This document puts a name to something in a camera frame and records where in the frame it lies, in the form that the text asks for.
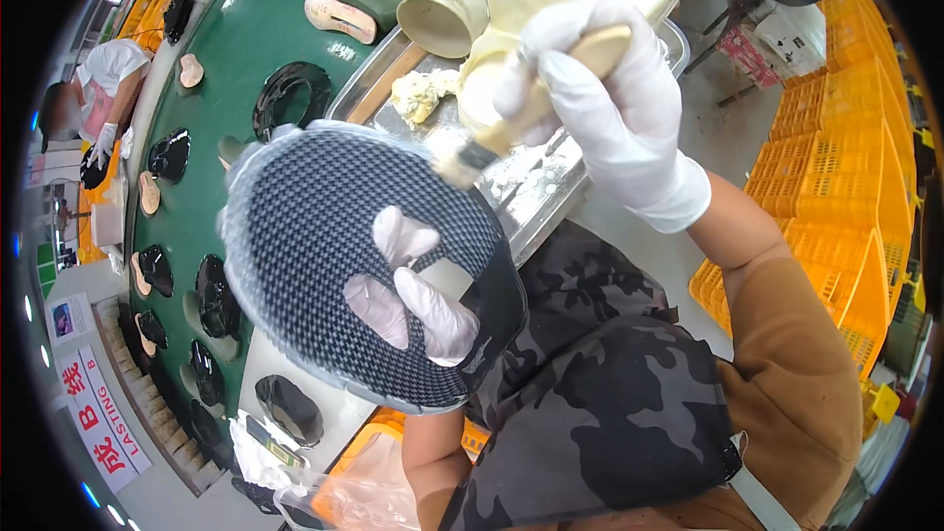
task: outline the pink apron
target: pink apron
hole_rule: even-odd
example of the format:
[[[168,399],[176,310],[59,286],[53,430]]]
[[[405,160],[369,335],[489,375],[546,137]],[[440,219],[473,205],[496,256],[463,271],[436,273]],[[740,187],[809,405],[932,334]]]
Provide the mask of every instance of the pink apron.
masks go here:
[[[114,98],[109,97],[105,89],[95,80],[89,79],[88,86],[94,91],[95,96],[91,100],[91,112],[88,114],[88,119],[82,124],[82,130],[89,136],[95,136],[95,139],[98,139],[102,126],[105,125],[109,113],[112,112]]]

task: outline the white table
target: white table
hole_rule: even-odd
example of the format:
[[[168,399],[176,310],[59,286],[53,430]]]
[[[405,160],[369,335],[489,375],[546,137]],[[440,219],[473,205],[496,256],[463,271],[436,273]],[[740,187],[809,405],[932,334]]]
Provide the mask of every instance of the white table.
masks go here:
[[[266,336],[256,328],[249,343],[249,354],[242,372],[242,387],[239,407],[259,421],[263,420],[263,408],[256,399],[256,382],[266,375],[282,375],[298,386],[306,396],[318,405],[324,417],[324,437],[312,449],[299,451],[312,464],[312,469],[326,472],[327,468],[348,443],[357,435],[363,424],[373,414],[377,405],[331,387],[315,378],[282,354]]]

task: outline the gloved hand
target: gloved hand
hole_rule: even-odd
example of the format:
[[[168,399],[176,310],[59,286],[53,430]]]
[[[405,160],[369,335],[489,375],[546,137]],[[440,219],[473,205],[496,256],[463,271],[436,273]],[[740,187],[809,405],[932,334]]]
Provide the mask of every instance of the gloved hand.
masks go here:
[[[601,82],[566,55],[587,31],[626,23],[630,49]],[[630,0],[576,0],[535,15],[496,89],[495,109],[514,115],[537,74],[554,105],[522,141],[536,146],[564,125],[584,151],[590,179],[653,228],[673,234],[708,208],[702,167],[678,150],[681,94],[659,40]]]
[[[423,323],[430,360],[443,367],[462,363],[478,334],[478,318],[461,303],[446,300],[408,267],[439,244],[439,233],[394,206],[374,218],[372,233],[383,258],[395,267],[396,293],[369,276],[354,275],[345,284],[351,311],[395,348],[406,349],[409,310]]]
[[[105,166],[105,155],[112,155],[112,146],[114,146],[115,143],[116,131],[118,131],[117,123],[106,123],[102,126],[101,131],[98,132],[98,139],[95,140],[95,144],[91,147],[91,156],[88,157],[89,166],[91,166],[92,163],[97,163],[99,169]]]

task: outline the green conveyor belt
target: green conveyor belt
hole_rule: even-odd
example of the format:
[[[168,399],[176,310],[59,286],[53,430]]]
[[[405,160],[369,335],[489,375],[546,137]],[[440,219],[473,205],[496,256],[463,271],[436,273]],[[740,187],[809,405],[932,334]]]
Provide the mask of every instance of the green conveyor belt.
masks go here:
[[[196,271],[205,254],[225,259],[223,244],[214,230],[216,213],[226,203],[217,142],[225,135],[245,140],[254,136],[253,104],[266,78],[280,66],[294,60],[322,66],[331,78],[333,98],[373,50],[345,34],[315,29],[305,18],[304,1],[213,0],[182,52],[194,53],[204,66],[202,87],[183,98],[176,93],[171,78],[154,115],[145,158],[151,144],[177,127],[189,129],[193,136],[183,179],[173,186],[161,183],[158,213],[146,218],[139,210],[134,227],[134,250],[160,244],[174,273],[172,298],[164,299],[155,291],[142,299],[133,288],[131,295],[134,311],[153,309],[167,332],[169,347],[159,351],[159,362],[180,394],[172,407],[183,406],[180,400],[189,402],[177,376],[180,365],[188,360],[194,338],[181,309],[183,294],[194,288]],[[220,362],[227,386],[228,416],[236,412],[251,332],[252,325],[243,319],[240,356],[230,364]],[[177,419],[185,421],[185,415],[177,412]],[[227,430],[222,422],[221,428]]]

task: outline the wooden brush handle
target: wooden brush handle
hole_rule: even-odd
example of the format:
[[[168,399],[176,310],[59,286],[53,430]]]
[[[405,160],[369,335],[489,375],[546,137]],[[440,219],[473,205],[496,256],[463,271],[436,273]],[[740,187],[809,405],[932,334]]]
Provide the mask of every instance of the wooden brush handle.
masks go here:
[[[587,66],[597,78],[604,79],[617,67],[629,47],[630,28],[626,25],[615,25],[581,37],[570,51],[570,56]],[[502,119],[486,128],[476,136],[475,141],[498,156],[506,156],[518,136],[553,109],[548,86],[540,79],[535,79],[531,94],[521,111],[513,118]]]

